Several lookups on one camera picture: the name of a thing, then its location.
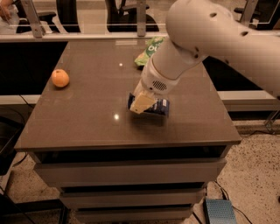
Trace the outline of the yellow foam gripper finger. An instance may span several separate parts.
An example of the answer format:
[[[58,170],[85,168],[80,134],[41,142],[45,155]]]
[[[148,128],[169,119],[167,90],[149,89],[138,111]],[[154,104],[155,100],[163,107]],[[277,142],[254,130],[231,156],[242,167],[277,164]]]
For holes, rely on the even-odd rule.
[[[137,114],[142,114],[156,102],[157,100],[152,92],[143,90],[137,95],[131,94],[129,96],[129,110]]]

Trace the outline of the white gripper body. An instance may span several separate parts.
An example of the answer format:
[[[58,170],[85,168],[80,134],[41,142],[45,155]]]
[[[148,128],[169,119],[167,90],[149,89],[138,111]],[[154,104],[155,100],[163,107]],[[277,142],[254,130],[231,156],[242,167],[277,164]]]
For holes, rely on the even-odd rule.
[[[143,68],[134,95],[139,95],[144,90],[154,95],[167,95],[178,82],[179,72],[174,67],[157,63],[150,58]]]

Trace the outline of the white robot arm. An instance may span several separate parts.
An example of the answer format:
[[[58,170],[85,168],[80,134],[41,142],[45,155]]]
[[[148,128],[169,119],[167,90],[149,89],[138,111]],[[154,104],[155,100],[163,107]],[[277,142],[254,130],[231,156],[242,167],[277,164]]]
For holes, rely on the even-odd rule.
[[[165,22],[167,37],[148,59],[129,109],[143,113],[205,57],[220,60],[271,95],[280,95],[280,38],[253,30],[210,0],[177,0]]]

